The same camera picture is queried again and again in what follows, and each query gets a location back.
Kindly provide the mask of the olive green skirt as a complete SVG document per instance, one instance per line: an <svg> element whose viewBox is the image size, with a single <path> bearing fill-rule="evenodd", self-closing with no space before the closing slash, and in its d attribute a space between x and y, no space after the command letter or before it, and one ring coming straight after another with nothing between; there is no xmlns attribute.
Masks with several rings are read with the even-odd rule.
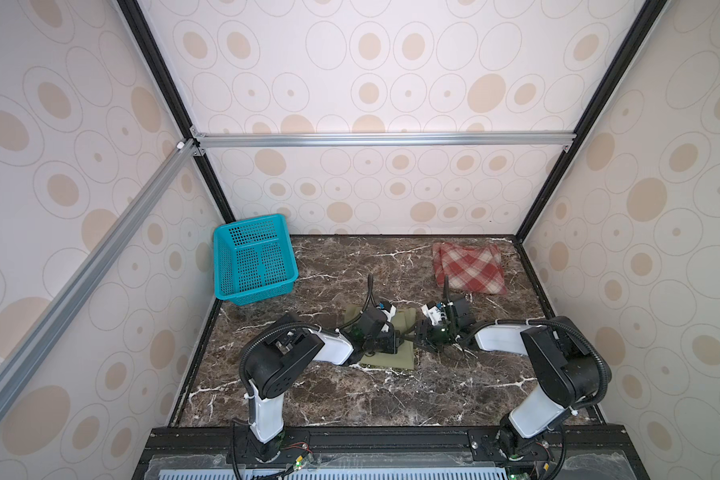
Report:
<svg viewBox="0 0 720 480"><path fill-rule="evenodd" d="M347 337L347 326L353 322L358 314L363 311L360 306L351 305L345 313L346 323L339 328L339 331ZM357 361L359 364L367 367L379 367L379 368L397 368L412 370L414 368L414 348L411 341L404 340L403 336L409 327L412 327L416 320L416 311L414 309L403 309L397 308L397 313L392 319L392 323L398 332L399 347L396 354L375 354L372 356L363 355L355 347L356 352L350 357L352 361Z"/></svg>

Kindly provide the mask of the red plaid skirt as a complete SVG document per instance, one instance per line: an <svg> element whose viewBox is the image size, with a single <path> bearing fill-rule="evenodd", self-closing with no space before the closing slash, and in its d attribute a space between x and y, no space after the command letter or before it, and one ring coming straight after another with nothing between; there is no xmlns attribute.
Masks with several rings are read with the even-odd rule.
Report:
<svg viewBox="0 0 720 480"><path fill-rule="evenodd" d="M432 245L434 277L443 287L448 277L449 288L469 293L505 295L508 293L501 251L494 244L464 246L450 242Z"/></svg>

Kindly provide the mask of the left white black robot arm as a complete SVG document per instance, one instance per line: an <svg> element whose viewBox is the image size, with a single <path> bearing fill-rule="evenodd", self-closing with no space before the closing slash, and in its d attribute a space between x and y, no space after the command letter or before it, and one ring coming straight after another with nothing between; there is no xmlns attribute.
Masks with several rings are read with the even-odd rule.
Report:
<svg viewBox="0 0 720 480"><path fill-rule="evenodd" d="M253 439L267 445L281 436L285 393L312 363L347 367L366 356L397 352L402 344L392 323L397 308L387 299L376 299L373 286L369 275L361 310L333 330L287 313L243 347L239 374Z"/></svg>

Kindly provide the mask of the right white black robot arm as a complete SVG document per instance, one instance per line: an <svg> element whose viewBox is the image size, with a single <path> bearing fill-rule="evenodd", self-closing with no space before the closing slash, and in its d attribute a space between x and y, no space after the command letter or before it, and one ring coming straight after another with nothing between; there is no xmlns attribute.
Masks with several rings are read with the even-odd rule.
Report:
<svg viewBox="0 0 720 480"><path fill-rule="evenodd" d="M421 311L424 319L415 327L414 342L422 348L455 344L528 358L537 386L501 420L497 441L506 455L598 404L607 393L609 365L567 317L477 321L469 301L453 298L448 283L443 299Z"/></svg>

